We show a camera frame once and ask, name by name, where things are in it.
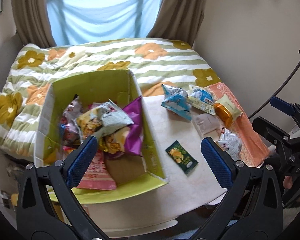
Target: cable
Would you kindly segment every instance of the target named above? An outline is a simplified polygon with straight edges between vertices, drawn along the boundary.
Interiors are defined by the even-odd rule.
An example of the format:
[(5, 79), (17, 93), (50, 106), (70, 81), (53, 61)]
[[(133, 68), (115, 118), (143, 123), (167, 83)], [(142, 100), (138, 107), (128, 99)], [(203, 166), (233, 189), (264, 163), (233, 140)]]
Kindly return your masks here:
[(296, 73), (296, 71), (299, 69), (300, 67), (300, 61), (299, 63), (296, 65), (296, 67), (294, 68), (294, 70), (292, 71), (292, 73), (289, 75), (289, 77), (285, 80), (285, 82), (279, 87), (279, 89), (262, 105), (260, 106), (253, 114), (251, 114), (249, 116), (249, 119), (251, 119), (252, 117), (254, 117), (258, 112), (260, 112), (271, 100), (272, 97), (275, 97), (278, 93), (280, 93), (280, 91), (285, 87), (285, 85), (290, 81), (290, 79), (294, 76), (294, 74)]

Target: blue snack bag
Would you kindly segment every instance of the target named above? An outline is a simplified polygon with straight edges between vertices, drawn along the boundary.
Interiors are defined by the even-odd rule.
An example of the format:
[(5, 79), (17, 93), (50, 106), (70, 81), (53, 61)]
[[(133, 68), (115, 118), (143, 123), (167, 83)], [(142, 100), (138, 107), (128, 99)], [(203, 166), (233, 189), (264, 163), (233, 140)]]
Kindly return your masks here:
[(190, 105), (187, 103), (188, 93), (176, 87), (161, 85), (164, 92), (164, 101), (161, 106), (191, 121)]

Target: purple snack bag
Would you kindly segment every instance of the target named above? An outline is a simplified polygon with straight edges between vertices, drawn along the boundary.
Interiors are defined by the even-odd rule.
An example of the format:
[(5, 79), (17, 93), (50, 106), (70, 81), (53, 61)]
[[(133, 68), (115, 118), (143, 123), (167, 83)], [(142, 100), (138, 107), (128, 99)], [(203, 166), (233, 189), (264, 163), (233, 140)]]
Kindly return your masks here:
[(133, 100), (123, 110), (134, 123), (105, 137), (107, 155), (110, 160), (120, 157), (123, 153), (142, 156), (142, 97)]

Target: finger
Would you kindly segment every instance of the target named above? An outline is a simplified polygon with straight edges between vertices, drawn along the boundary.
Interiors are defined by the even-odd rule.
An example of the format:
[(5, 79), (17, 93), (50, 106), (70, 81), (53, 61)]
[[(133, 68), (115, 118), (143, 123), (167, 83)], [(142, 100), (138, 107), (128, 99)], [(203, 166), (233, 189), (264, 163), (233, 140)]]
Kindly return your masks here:
[(293, 185), (292, 177), (285, 176), (285, 178), (283, 180), (283, 187), (290, 189), (290, 188), (292, 188), (292, 185)]

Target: cardboard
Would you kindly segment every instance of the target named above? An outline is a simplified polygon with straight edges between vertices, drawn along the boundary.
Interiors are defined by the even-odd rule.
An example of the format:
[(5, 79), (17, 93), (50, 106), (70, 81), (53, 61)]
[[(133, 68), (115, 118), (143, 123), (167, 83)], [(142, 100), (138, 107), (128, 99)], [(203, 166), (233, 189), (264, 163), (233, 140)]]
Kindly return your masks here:
[[(127, 105), (141, 95), (135, 76), (129, 70), (103, 70), (74, 75), (60, 79), (50, 85), (39, 119), (34, 164), (44, 165), (43, 159), (56, 148), (60, 149), (59, 122), (64, 109), (79, 95), (83, 107), (93, 102), (103, 103), (111, 99), (120, 107)], [(77, 189), (73, 192), (81, 204), (105, 203), (121, 200), (159, 188), (168, 183), (162, 162), (158, 155), (157, 143), (148, 123), (148, 113), (143, 104), (144, 143), (143, 158), (127, 156), (106, 161), (106, 166), (117, 182), (117, 189), (110, 191)], [(53, 191), (50, 198), (57, 201)]]

